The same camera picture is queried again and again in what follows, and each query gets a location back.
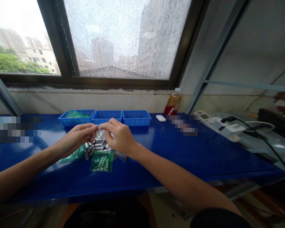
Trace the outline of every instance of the blue plastic basket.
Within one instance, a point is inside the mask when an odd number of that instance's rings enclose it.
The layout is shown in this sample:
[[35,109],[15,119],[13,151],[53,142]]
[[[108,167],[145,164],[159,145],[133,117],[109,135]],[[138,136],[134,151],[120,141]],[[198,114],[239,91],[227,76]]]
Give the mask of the blue plastic basket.
[[66,118],[67,112],[63,113],[58,119],[64,127],[74,127],[79,124],[87,124],[91,123],[91,118],[95,113],[95,109],[93,110],[75,110],[83,113],[84,115],[90,115],[89,117],[84,118]]
[[123,123],[128,126],[149,126],[151,116],[147,111],[123,111]]
[[92,123],[102,124],[108,122],[111,118],[115,118],[118,122],[121,122],[121,111],[96,111],[92,117]]

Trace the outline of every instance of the green foliage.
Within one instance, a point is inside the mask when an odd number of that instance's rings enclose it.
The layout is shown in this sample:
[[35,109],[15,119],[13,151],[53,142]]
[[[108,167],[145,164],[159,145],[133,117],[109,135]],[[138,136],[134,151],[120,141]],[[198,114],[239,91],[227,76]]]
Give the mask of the green foliage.
[[7,73],[34,73],[34,74],[50,74],[47,68],[40,69],[38,64],[29,61],[24,63],[16,55],[12,49],[5,49],[0,47],[0,72]]

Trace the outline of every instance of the metal frame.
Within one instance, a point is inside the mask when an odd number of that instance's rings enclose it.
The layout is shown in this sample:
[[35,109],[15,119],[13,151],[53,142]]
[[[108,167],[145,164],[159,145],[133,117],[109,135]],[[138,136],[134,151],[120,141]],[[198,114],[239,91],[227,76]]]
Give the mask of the metal frame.
[[194,107],[196,106],[199,98],[207,88],[208,83],[206,83],[205,80],[209,80],[211,78],[212,73],[220,57],[222,56],[233,32],[235,31],[237,25],[239,24],[240,20],[245,14],[249,2],[250,0],[237,0],[235,5],[233,6],[233,9],[228,17],[228,20],[226,21],[226,24],[209,58],[209,61],[207,62],[207,65],[202,73],[202,76],[199,79],[199,82],[191,97],[189,105],[185,110],[186,114],[191,115],[193,113]]
[[0,80],[0,100],[2,104],[7,108],[12,116],[22,116],[24,113],[18,106],[14,98],[7,91],[5,85]]
[[209,80],[205,80],[204,83],[224,85],[224,86],[237,86],[237,87],[246,87],[246,88],[254,88],[254,89],[264,89],[264,90],[285,91],[285,86],[278,86],[278,85],[258,85],[258,84],[249,84],[249,83],[233,83],[233,82],[209,81]]
[[169,80],[81,77],[63,0],[37,0],[61,76],[0,73],[6,86],[174,89],[180,84],[210,0],[192,0]]

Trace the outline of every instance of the sky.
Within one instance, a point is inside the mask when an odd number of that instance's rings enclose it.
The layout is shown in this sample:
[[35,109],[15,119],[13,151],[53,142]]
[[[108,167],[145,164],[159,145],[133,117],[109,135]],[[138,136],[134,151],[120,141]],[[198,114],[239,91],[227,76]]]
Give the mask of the sky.
[[[118,55],[137,54],[141,15],[148,1],[65,0],[75,48],[86,52],[98,36]],[[36,0],[0,0],[0,27],[15,30],[25,44],[26,36],[42,40],[46,32]]]
[[42,40],[46,28],[36,0],[0,0],[0,27]]

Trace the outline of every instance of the frosted glass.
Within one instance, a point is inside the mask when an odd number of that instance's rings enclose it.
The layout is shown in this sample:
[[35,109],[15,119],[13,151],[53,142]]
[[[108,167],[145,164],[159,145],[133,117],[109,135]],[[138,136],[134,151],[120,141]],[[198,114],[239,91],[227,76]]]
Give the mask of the frosted glass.
[[191,0],[64,0],[80,76],[169,79]]

